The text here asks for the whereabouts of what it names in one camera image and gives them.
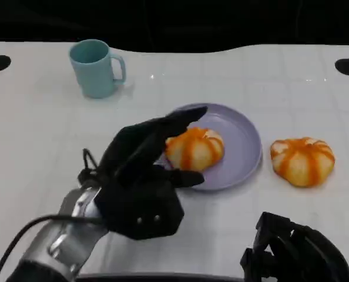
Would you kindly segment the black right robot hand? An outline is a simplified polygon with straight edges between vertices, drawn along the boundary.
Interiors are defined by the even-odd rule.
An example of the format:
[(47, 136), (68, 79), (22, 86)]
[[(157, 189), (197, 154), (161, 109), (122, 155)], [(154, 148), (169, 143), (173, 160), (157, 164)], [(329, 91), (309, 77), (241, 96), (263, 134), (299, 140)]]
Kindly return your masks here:
[(349, 281), (349, 265), (322, 233), (264, 211), (240, 260), (244, 281)]

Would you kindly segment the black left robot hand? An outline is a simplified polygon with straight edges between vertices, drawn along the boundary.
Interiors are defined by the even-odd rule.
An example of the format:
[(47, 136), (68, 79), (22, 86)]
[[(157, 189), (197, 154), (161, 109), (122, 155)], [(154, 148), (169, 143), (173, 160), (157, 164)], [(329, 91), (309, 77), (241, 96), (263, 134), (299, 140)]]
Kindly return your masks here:
[(168, 138), (184, 133), (190, 123), (206, 112), (206, 106), (177, 110), (122, 128), (104, 152), (97, 175), (105, 183), (114, 180), (123, 187), (154, 180), (169, 182), (175, 188), (203, 183), (204, 177), (199, 172), (167, 170), (155, 161), (165, 151)]

